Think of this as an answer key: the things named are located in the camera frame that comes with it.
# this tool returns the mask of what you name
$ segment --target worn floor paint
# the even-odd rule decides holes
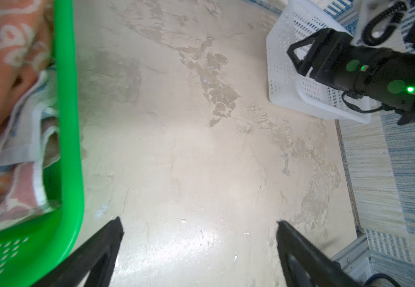
[[[273,13],[241,0],[74,3],[77,246],[122,218],[112,286],[285,286],[276,220],[328,256],[355,239],[334,122],[268,101]]]

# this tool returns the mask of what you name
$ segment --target black cable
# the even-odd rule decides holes
[[[352,104],[352,103],[348,103],[348,102],[345,100],[345,96],[346,96],[346,94],[347,94],[347,92],[343,92],[343,94],[342,94],[342,100],[343,100],[343,102],[345,103],[345,105],[346,105],[347,107],[349,107],[350,109],[352,109],[353,111],[356,111],[356,112],[359,112],[359,113],[372,113],[372,112],[378,112],[378,111],[381,111],[381,110],[383,110],[383,109],[384,109],[384,107],[383,107],[383,106],[380,106],[380,107],[377,107],[376,109],[373,109],[373,110],[368,110],[368,111],[361,110],[361,109],[360,109],[360,107],[358,107],[358,106],[356,106],[356,105],[354,105],[354,104]]]
[[[386,279],[388,280],[391,284],[394,285],[394,287],[401,287],[399,283],[397,283],[397,281],[395,281],[391,276],[386,275],[384,273],[377,273],[372,275],[369,279],[367,279],[367,281],[365,282],[365,286],[368,286],[370,284],[372,284],[374,281],[378,280],[378,279]]]
[[[389,7],[388,9],[378,14],[365,26],[364,31],[362,31],[362,41],[367,46],[377,46],[385,42],[389,37],[392,36],[397,26],[399,26],[400,21],[404,17],[404,12],[406,10],[407,10],[407,5],[405,4],[405,2],[397,2],[391,7]],[[381,34],[380,37],[375,38],[372,35],[373,28],[375,28],[375,26],[377,26],[379,22],[381,22],[382,20],[392,15],[394,16],[392,20],[389,22],[389,25],[384,30],[383,34]]]

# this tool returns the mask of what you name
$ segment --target floor stain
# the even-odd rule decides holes
[[[268,130],[269,136],[275,145],[281,150],[284,168],[282,173],[291,175],[291,159],[299,161],[312,161],[314,175],[308,183],[307,193],[300,206],[300,214],[289,221],[295,226],[304,224],[305,232],[323,230],[321,242],[326,241],[327,233],[325,221],[330,201],[330,192],[338,188],[341,183],[341,175],[334,162],[325,160],[325,147],[327,143],[327,130],[325,121],[320,118],[312,118],[308,125],[308,134],[317,135],[318,141],[295,138],[291,126],[285,119],[272,120],[268,114],[258,105],[246,107],[248,117],[258,129]]]
[[[139,100],[142,77],[138,60],[96,50],[79,58],[77,67],[83,74],[78,95],[82,126],[107,116],[107,107],[113,102],[123,104]]]
[[[81,147],[80,154],[81,154],[82,160],[85,158],[88,158],[88,151],[83,146]]]
[[[206,53],[213,41],[214,39],[207,37],[200,48],[189,46],[176,50],[179,51],[180,61],[198,74],[201,88],[205,91],[203,95],[214,104],[213,115],[227,118],[236,108],[235,100],[239,98],[239,94],[219,76],[228,59],[222,54]]]
[[[180,15],[174,15],[176,18],[177,23],[179,23],[180,26],[185,26],[185,22],[188,21],[187,16],[180,16]]]
[[[159,0],[135,0],[119,10],[109,0],[110,9],[120,16],[123,25],[156,43],[162,43],[164,12]]]
[[[223,9],[219,3],[212,1],[212,0],[203,0],[203,2],[204,2],[203,7],[204,9],[206,9],[206,11],[209,12],[209,14],[211,14],[212,16],[216,18],[218,16],[223,17]]]
[[[212,128],[213,126],[215,126],[216,124],[218,124],[220,122],[221,118],[213,118],[211,119],[211,121],[209,122],[209,127]]]
[[[236,126],[236,129],[238,129],[242,134],[250,134],[252,131],[252,125],[250,123],[246,123],[245,125],[239,124]]]

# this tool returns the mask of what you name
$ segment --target green indicator light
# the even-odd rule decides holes
[[[402,80],[394,80],[388,84],[388,92],[391,94],[399,94],[405,90],[407,90],[407,85]]]
[[[348,62],[348,64],[346,64],[346,70],[347,70],[348,72],[353,72],[354,70],[356,70],[356,69],[357,69],[357,66],[359,66],[359,64],[360,64],[360,61],[359,61],[359,60],[357,60],[357,59],[355,59],[355,60],[350,60],[350,61]]]

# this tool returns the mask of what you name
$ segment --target fabric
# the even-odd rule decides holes
[[[15,123],[0,151],[0,165],[32,162],[43,157],[40,123],[43,118],[58,117],[58,110],[56,72],[51,68],[42,72],[47,74],[47,81],[17,110]]]
[[[339,2],[325,11],[335,16],[339,11],[334,4]],[[349,21],[342,25],[354,34],[358,17],[345,19]],[[399,37],[391,37],[395,44],[390,47],[414,52],[402,41],[414,20],[415,6],[400,23]],[[340,120],[340,129],[372,272],[388,274],[402,286],[415,286],[415,123],[398,126],[399,118],[394,112],[374,113],[369,124]]]
[[[281,15],[282,11],[287,5],[287,0],[249,0],[265,9],[268,9],[278,15]]]
[[[51,55],[50,0],[0,0],[0,136]]]
[[[27,98],[32,95],[38,88],[42,87],[48,80],[47,73],[45,71],[40,72],[40,76],[35,83],[16,103],[13,111],[11,112],[8,119],[5,121],[5,126],[2,127],[2,134],[0,134],[0,153],[4,148],[4,144],[9,137],[10,131],[15,123],[19,122],[19,115],[22,109],[22,106],[25,104]]]
[[[41,123],[42,156],[33,162],[0,167],[0,231],[55,210],[43,185],[43,169],[60,158],[59,123],[46,118]]]

